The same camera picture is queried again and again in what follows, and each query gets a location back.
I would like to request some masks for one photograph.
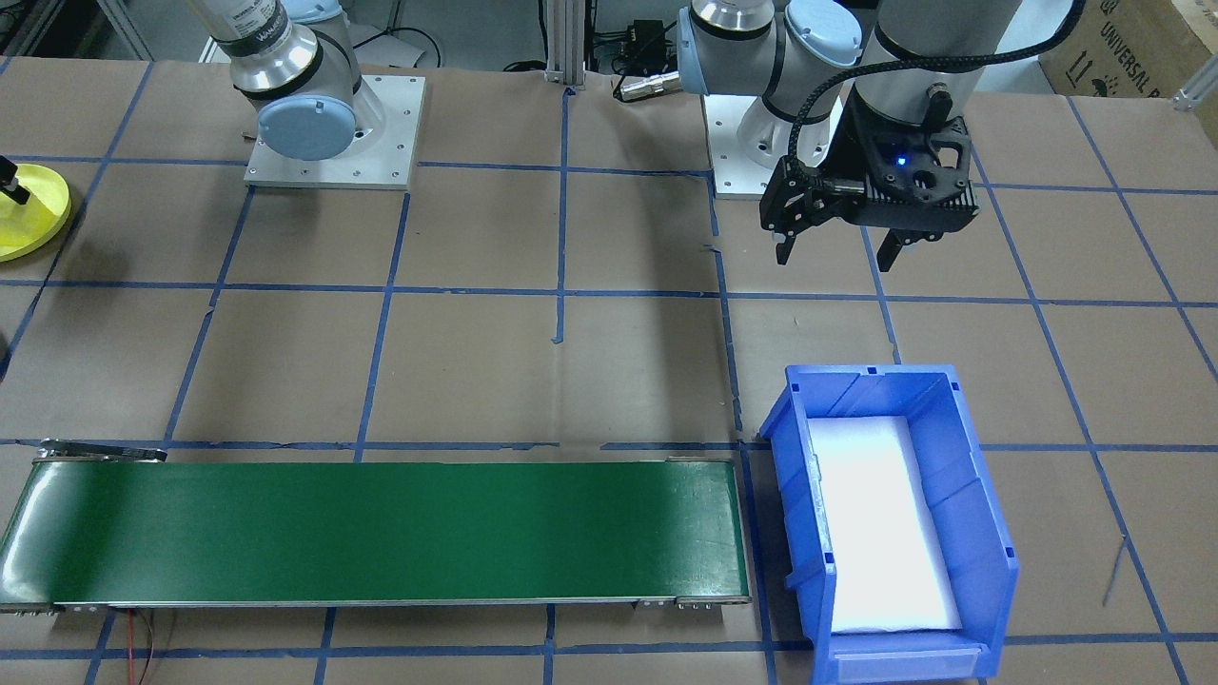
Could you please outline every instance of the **metal mounting plate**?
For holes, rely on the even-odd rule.
[[[380,127],[363,132],[337,157],[314,162],[284,157],[258,138],[245,182],[272,188],[409,190],[425,87],[423,77],[365,76],[364,88],[381,104]]]
[[[765,193],[765,184],[773,173],[773,167],[762,167],[748,155],[736,135],[756,98],[752,95],[706,95],[703,98],[706,115],[706,143],[710,145],[710,161],[715,169],[715,196],[723,200],[759,200]],[[833,105],[829,115],[833,124],[842,116],[842,104]],[[804,163],[815,166],[827,154],[820,152]]]

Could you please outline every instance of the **white foam insert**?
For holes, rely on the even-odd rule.
[[[833,633],[959,629],[905,417],[812,418],[808,431],[837,562]]]

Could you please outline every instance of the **blue tape grid line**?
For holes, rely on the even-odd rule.
[[[546,644],[542,645],[544,661],[541,669],[542,685],[554,685],[554,631],[558,624],[558,608],[546,605]]]
[[[554,310],[557,323],[554,324],[555,345],[561,345],[566,336],[566,213],[568,213],[568,182],[570,180],[570,128],[571,128],[571,96],[574,88],[563,89],[563,130],[560,143],[560,166],[558,168],[558,274],[555,277],[557,297],[554,297]]]
[[[334,640],[334,619],[337,614],[339,611],[334,607],[325,609],[325,623],[322,625],[322,646],[318,648],[313,685],[323,685],[325,683],[325,667],[330,661],[330,642]]]
[[[978,155],[976,147],[973,149],[973,161],[977,163],[977,171],[982,176],[982,180],[988,182],[988,174],[985,173],[985,167],[982,163],[980,156]],[[1038,302],[1035,302],[1037,300],[1035,289],[1033,288],[1032,280],[1028,277],[1027,268],[1024,268],[1023,260],[1019,257],[1019,251],[1015,245],[1015,238],[1011,233],[1010,227],[1007,225],[1006,216],[1002,213],[1001,205],[998,201],[998,194],[994,191],[993,188],[988,188],[987,194],[989,195],[990,204],[994,206],[994,215],[998,218],[999,225],[1002,229],[1002,235],[1006,238],[1007,246],[1011,249],[1011,256],[1015,258],[1015,264],[1019,272],[1019,278],[1023,280],[1023,286],[1028,291],[1028,297],[1034,301],[1032,305],[1033,311],[1037,314],[1037,321],[1040,324],[1041,333],[1045,336],[1045,342],[1049,345],[1049,352],[1054,358],[1054,364],[1057,367],[1057,374],[1061,378],[1062,385],[1066,389],[1066,395],[1069,399],[1071,408],[1073,410],[1074,417],[1078,421],[1079,429],[1083,431],[1083,439],[1086,441],[1086,445],[1089,447],[1088,452],[1091,455],[1091,461],[1100,477],[1100,483],[1104,486],[1105,496],[1108,499],[1108,506],[1112,508],[1112,513],[1116,517],[1117,525],[1121,529],[1121,533],[1125,535],[1125,539],[1128,540],[1128,552],[1130,562],[1133,563],[1134,569],[1138,572],[1138,579],[1142,585],[1142,590],[1145,591],[1146,598],[1150,602],[1151,611],[1155,614],[1155,622],[1158,624],[1162,641],[1167,645],[1167,651],[1172,658],[1172,664],[1175,668],[1175,673],[1180,679],[1180,685],[1189,685],[1188,675],[1185,675],[1184,673],[1184,664],[1180,661],[1180,656],[1177,652],[1175,645],[1173,644],[1172,637],[1168,633],[1167,622],[1163,618],[1163,612],[1158,606],[1158,601],[1155,598],[1155,591],[1153,589],[1151,589],[1150,579],[1147,578],[1146,569],[1141,563],[1141,557],[1138,555],[1136,545],[1134,544],[1133,536],[1129,535],[1129,528],[1128,525],[1125,525],[1124,516],[1121,513],[1121,506],[1117,502],[1116,492],[1112,490],[1112,484],[1108,481],[1108,475],[1104,469],[1102,462],[1100,461],[1100,453],[1097,450],[1094,449],[1094,440],[1091,439],[1091,431],[1088,428],[1086,418],[1083,414],[1082,405],[1079,403],[1078,396],[1074,392],[1074,386],[1069,380],[1069,375],[1066,373],[1066,366],[1062,362],[1061,353],[1057,349],[1057,344],[1054,341],[1052,332],[1049,329],[1049,322],[1045,318],[1044,310]]]
[[[203,340],[207,338],[207,332],[211,330],[212,318],[216,316],[216,307],[219,305],[220,293],[224,290],[224,280],[228,278],[229,267],[233,266],[233,255],[236,254],[236,246],[241,240],[245,221],[250,216],[250,207],[253,205],[253,194],[255,189],[250,186],[246,190],[245,201],[241,204],[241,212],[238,215],[236,225],[233,228],[233,236],[229,238],[228,250],[224,252],[220,271],[216,275],[216,283],[212,284],[212,297],[207,302],[207,312],[203,313],[203,321],[199,324],[199,334],[195,335],[195,346],[190,350],[190,360],[186,362],[186,371],[181,375],[181,384],[178,385],[178,395],[173,401],[173,410],[169,412],[169,421],[164,427],[163,444],[166,447],[173,441],[173,434],[178,429],[181,407],[186,403],[186,391],[190,390],[190,380],[195,377],[195,368],[199,366],[199,357],[203,351]]]
[[[402,243],[406,240],[406,222],[410,213],[410,195],[402,196],[402,211],[397,219],[397,236],[393,239],[393,255],[389,262],[389,275],[385,278],[382,288],[380,318],[376,322],[376,339],[373,342],[371,362],[368,367],[368,389],[364,391],[364,407],[359,413],[359,433],[356,436],[356,453],[352,458],[356,463],[364,461],[364,450],[368,442],[368,424],[373,417],[373,399],[376,395],[376,379],[380,375],[380,358],[385,350],[385,330],[389,328],[389,313],[393,305],[393,283],[397,280],[397,266],[402,258]]]
[[[1074,119],[1078,121],[1079,128],[1083,129],[1083,135],[1086,137],[1088,144],[1091,146],[1091,151],[1095,152],[1095,157],[1100,161],[1100,167],[1104,169],[1104,174],[1108,177],[1108,183],[1112,184],[1112,189],[1117,194],[1117,199],[1121,200],[1121,206],[1125,210],[1125,216],[1129,217],[1129,224],[1133,225],[1134,233],[1138,234],[1138,240],[1141,241],[1142,249],[1146,250],[1146,256],[1150,257],[1150,262],[1155,264],[1155,272],[1158,274],[1160,280],[1163,282],[1163,288],[1167,290],[1168,297],[1172,302],[1177,305],[1177,313],[1180,314],[1180,319],[1184,322],[1184,327],[1189,330],[1189,335],[1192,336],[1192,342],[1197,346],[1197,351],[1201,352],[1201,357],[1206,362],[1206,367],[1209,368],[1209,375],[1218,382],[1218,369],[1214,368],[1214,362],[1206,352],[1206,346],[1201,342],[1201,338],[1197,335],[1197,330],[1192,327],[1192,322],[1189,321],[1188,312],[1184,307],[1179,306],[1180,299],[1175,296],[1175,289],[1172,288],[1172,283],[1167,279],[1167,272],[1163,271],[1163,264],[1160,263],[1158,257],[1155,256],[1155,250],[1150,246],[1150,240],[1146,238],[1146,233],[1142,232],[1141,224],[1138,222],[1138,217],[1134,216],[1133,207],[1129,206],[1129,200],[1125,197],[1124,191],[1121,185],[1117,184],[1117,177],[1113,176],[1112,168],[1108,167],[1107,160],[1100,152],[1100,146],[1095,143],[1095,138],[1091,135],[1091,130],[1086,127],[1086,122],[1083,121],[1083,113],[1078,111],[1078,105],[1074,102],[1073,98],[1067,98],[1066,102],[1069,104],[1069,108],[1074,112]]]
[[[214,283],[164,282],[164,280],[61,280],[61,279],[0,279],[0,288],[116,288],[135,290],[212,290]],[[224,283],[222,290],[261,290],[290,293],[382,293],[381,285],[306,284],[306,283]],[[395,294],[423,295],[508,295],[526,297],[672,297],[715,300],[721,291],[704,290],[593,290],[549,288],[465,288],[459,285],[395,285]],[[879,295],[866,293],[727,293],[728,300],[804,300],[878,302]],[[1068,300],[1040,297],[990,297],[955,295],[893,295],[885,293],[888,302],[960,303],[960,305],[1041,305],[1057,307],[1127,307],[1172,310],[1218,310],[1218,302],[1157,301],[1157,300]]]
[[[144,88],[149,83],[149,77],[152,76],[152,65],[147,65],[144,69],[144,76],[140,78],[139,85],[135,87],[135,93],[132,95],[132,101],[127,105],[127,111],[123,112],[122,121],[118,122],[118,129],[114,132],[114,137],[110,141],[110,146],[106,149],[106,155],[100,158],[97,171],[93,174],[93,183],[89,184],[89,189],[85,191],[83,206],[77,208],[76,217],[72,219],[72,224],[63,234],[63,239],[60,243],[58,250],[55,252],[55,258],[51,260],[50,268],[46,269],[46,277],[39,284],[38,293],[34,294],[34,299],[30,300],[29,306],[26,308],[26,314],[22,317],[21,323],[17,324],[17,330],[13,332],[12,340],[9,341],[9,349],[0,356],[0,378],[5,375],[9,371],[9,364],[12,362],[12,356],[17,350],[17,345],[21,342],[22,336],[26,335],[26,329],[29,328],[29,322],[34,318],[34,310],[38,308],[39,301],[43,299],[43,293],[46,291],[46,284],[51,279],[51,274],[55,273],[55,267],[58,266],[60,258],[63,257],[63,252],[67,250],[72,236],[76,234],[77,229],[80,228],[80,223],[84,219],[84,208],[88,207],[89,201],[93,200],[94,193],[97,191],[97,186],[101,184],[101,177],[106,173],[106,167],[108,161],[114,155],[114,150],[118,147],[118,141],[122,140],[123,133],[127,130],[127,124],[132,121],[132,115],[135,112],[135,106],[139,105],[140,98],[144,95]]]
[[[0,445],[24,445],[37,447],[41,438],[0,438]],[[255,440],[112,440],[107,438],[78,438],[84,442],[105,442],[118,447],[169,449],[169,450],[300,450],[300,451],[353,451],[354,442],[272,442]],[[741,446],[750,450],[769,450],[767,442],[605,442],[599,446],[607,452],[732,452]],[[365,450],[386,452],[421,451],[529,451],[561,447],[559,442],[445,442],[445,441],[365,441]],[[1097,442],[1094,445],[1071,442],[983,442],[987,452],[1166,452],[1166,453],[1218,453],[1218,445],[1153,445]]]
[[[118,612],[108,612],[106,619],[101,622],[101,631],[97,634],[97,646],[85,657],[89,659],[89,670],[84,674],[84,685],[94,685],[97,681],[97,670],[101,668],[101,661],[106,658],[106,644],[110,642],[110,633],[114,629],[114,617],[117,616]],[[127,658],[125,650],[118,651],[122,652],[122,658]]]
[[[110,612],[107,623],[113,624],[121,612]],[[127,658],[125,647],[102,646],[110,641],[112,630],[99,640],[99,646],[83,650],[0,650],[0,661],[89,661],[90,669],[94,664],[100,665],[102,661],[119,661]],[[325,630],[323,629],[323,645],[325,644]],[[1169,637],[1173,642],[1189,644],[1218,644],[1218,633],[1172,633]],[[1099,633],[1099,634],[1067,634],[1067,635],[1009,635],[1005,645],[1018,646],[1062,646],[1062,645],[1158,645],[1163,644],[1163,635],[1160,633]],[[806,640],[778,640],[770,646],[775,653],[778,652],[809,652],[812,651],[811,642]],[[728,641],[728,642],[655,642],[655,644],[591,644],[572,645],[568,647],[553,647],[553,655],[687,655],[708,652],[762,652],[766,645],[761,641]],[[153,655],[157,659],[270,659],[270,658],[309,658],[318,659],[323,655],[326,659],[358,658],[358,657],[544,657],[546,644],[541,645],[484,645],[484,646],[376,646],[376,647],[267,647],[267,648],[196,648],[177,647],[161,651]],[[133,650],[136,659],[147,656],[147,648],[138,647]]]
[[[744,503],[748,507],[749,541],[753,547],[753,568],[756,585],[758,617],[761,622],[761,651],[765,652],[765,670],[769,685],[778,685],[778,664],[775,658],[773,628],[770,620],[770,589],[766,585],[765,548],[761,541],[761,519],[756,506],[756,486],[753,480],[753,461],[749,447],[739,444],[741,472],[744,478]]]
[[[884,317],[884,329],[888,332],[888,341],[893,345],[893,363],[901,363],[901,347],[896,344],[896,329],[893,327],[893,314],[888,311],[888,296],[884,294],[884,282],[879,277],[879,262],[876,261],[876,251],[871,245],[871,235],[867,227],[860,225],[862,234],[862,246],[867,251],[867,263],[871,266],[871,279],[876,284],[876,300],[879,301],[879,313]]]

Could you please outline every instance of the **metal post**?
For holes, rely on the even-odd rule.
[[[546,79],[583,88],[583,0],[546,0],[549,57]]]
[[[135,22],[132,21],[132,16],[127,12],[123,0],[97,0],[97,6],[106,13],[110,26],[114,27],[114,33],[127,45],[127,49],[138,59],[151,62],[152,50],[149,49],[147,41],[144,40],[139,29],[135,28]]]
[[[1191,112],[1214,88],[1218,88],[1218,55],[1209,57],[1209,61],[1192,74],[1189,83],[1172,98],[1172,102],[1177,110]]]

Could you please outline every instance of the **cardboard box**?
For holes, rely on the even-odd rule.
[[[1063,95],[1170,98],[1216,51],[1218,0],[1091,0],[1040,66]],[[1218,145],[1218,94],[1196,115]]]

